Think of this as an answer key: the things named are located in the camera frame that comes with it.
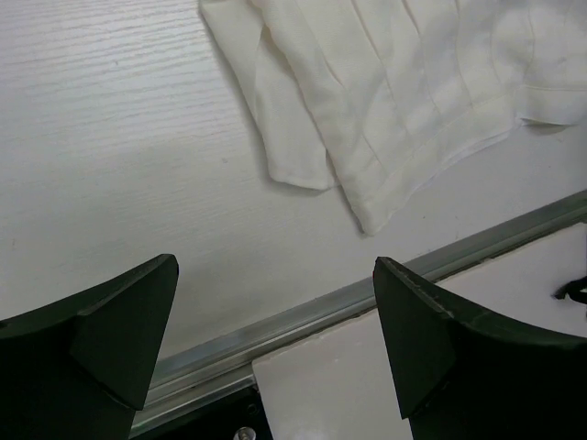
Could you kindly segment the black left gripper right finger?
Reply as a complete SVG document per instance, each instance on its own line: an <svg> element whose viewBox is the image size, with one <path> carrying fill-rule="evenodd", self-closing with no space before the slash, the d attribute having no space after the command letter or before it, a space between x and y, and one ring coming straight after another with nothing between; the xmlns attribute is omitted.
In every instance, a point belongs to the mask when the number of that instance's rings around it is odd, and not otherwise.
<svg viewBox="0 0 587 440"><path fill-rule="evenodd" d="M416 439L583 439L586 341L517 321L391 258L373 286L401 416Z"/></svg>

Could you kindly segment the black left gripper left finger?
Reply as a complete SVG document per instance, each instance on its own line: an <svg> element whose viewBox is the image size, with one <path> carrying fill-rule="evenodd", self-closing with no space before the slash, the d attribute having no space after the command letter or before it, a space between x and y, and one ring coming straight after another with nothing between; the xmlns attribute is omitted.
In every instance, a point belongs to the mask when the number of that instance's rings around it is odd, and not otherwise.
<svg viewBox="0 0 587 440"><path fill-rule="evenodd" d="M4 439L126 439L146 402L179 264L161 254L1 323Z"/></svg>

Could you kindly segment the white pleated skirt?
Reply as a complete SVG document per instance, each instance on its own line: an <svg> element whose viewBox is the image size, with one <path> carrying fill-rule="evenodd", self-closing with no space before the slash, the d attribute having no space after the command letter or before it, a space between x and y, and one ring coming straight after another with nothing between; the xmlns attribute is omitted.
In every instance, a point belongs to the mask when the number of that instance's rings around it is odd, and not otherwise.
<svg viewBox="0 0 587 440"><path fill-rule="evenodd" d="M373 236L522 125L586 115L583 1L204 1L270 177L340 186Z"/></svg>

